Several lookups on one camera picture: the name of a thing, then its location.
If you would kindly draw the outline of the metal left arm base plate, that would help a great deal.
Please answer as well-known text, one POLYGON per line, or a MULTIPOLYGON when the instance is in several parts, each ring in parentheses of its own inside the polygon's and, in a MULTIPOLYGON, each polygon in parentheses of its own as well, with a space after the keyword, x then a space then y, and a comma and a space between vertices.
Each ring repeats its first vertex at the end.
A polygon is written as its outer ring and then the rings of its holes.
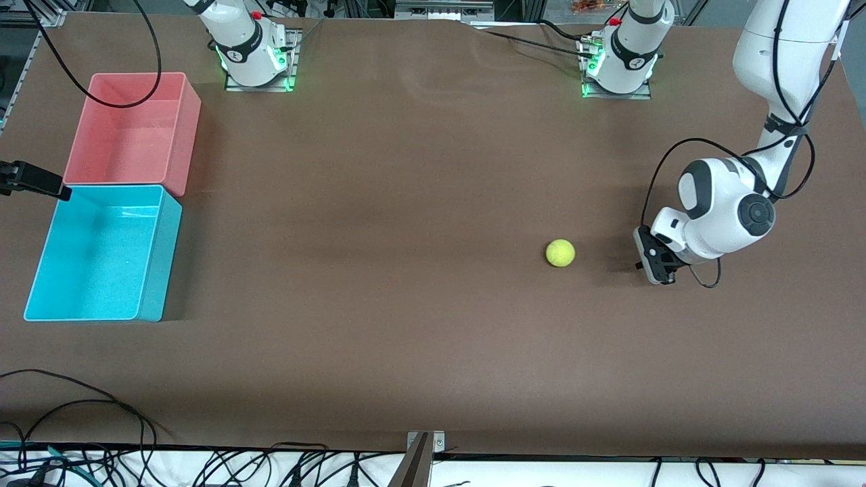
POLYGON ((649 79, 658 53, 619 56, 615 43, 605 37, 583 36, 576 41, 580 61, 582 96, 585 98, 647 101, 652 98, 649 79))

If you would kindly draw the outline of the small metal table bracket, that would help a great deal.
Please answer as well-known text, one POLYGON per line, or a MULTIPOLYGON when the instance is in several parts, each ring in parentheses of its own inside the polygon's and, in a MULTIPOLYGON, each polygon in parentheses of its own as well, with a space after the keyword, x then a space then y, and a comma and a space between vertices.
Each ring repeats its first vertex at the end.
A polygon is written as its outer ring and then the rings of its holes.
POLYGON ((421 430, 413 430, 409 431, 407 434, 406 440, 406 450, 408 451, 411 448, 411 445, 414 441, 423 434, 429 435, 429 440, 431 444, 431 448, 433 453, 444 453, 446 449, 446 440, 445 440, 445 432, 444 431, 421 431, 421 430))

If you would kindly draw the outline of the yellow-green tennis ball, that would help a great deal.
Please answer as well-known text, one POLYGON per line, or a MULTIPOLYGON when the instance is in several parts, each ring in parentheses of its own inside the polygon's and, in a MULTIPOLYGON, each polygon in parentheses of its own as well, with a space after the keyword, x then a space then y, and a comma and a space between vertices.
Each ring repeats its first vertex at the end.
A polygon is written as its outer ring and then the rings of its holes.
POLYGON ((575 247, 566 239, 555 239, 545 247, 545 260, 553 267, 567 267, 574 262, 575 258, 575 247))

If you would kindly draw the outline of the blue plastic bin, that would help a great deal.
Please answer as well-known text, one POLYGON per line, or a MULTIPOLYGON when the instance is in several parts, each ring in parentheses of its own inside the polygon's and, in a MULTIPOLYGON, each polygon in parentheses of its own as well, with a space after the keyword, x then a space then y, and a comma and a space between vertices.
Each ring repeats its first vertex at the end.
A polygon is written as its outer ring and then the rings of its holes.
POLYGON ((24 320, 163 318, 183 208, 161 185, 74 185, 56 204, 24 320))

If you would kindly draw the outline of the pink plastic bin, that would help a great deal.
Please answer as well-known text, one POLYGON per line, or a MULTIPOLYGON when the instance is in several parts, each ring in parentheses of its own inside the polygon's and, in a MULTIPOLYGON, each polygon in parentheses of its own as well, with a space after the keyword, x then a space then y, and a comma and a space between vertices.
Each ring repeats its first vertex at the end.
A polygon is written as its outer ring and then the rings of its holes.
POLYGON ((185 73, 98 73, 86 99, 66 185, 161 185, 186 192, 201 99, 185 73))

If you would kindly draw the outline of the aluminium frame rail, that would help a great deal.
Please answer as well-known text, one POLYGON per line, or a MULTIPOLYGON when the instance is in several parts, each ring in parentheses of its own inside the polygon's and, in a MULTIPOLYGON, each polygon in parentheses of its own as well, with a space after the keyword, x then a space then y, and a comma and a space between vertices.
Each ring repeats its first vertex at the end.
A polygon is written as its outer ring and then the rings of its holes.
POLYGON ((34 24, 0 24, 0 135, 40 41, 34 24))

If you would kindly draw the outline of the grey metal bar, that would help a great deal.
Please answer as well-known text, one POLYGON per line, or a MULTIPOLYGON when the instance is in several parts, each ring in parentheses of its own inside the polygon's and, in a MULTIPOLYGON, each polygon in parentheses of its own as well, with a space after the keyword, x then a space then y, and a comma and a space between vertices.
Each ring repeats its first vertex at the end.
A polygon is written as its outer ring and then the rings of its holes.
POLYGON ((405 455, 387 487, 429 487, 437 446, 435 432, 409 432, 405 455))

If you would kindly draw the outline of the grey metal box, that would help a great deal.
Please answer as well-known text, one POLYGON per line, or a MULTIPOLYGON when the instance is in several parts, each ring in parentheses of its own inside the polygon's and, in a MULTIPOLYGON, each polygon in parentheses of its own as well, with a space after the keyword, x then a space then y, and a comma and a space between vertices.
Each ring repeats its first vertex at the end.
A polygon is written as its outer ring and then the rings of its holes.
POLYGON ((396 20, 455 20, 494 22, 493 0, 395 0, 396 20))

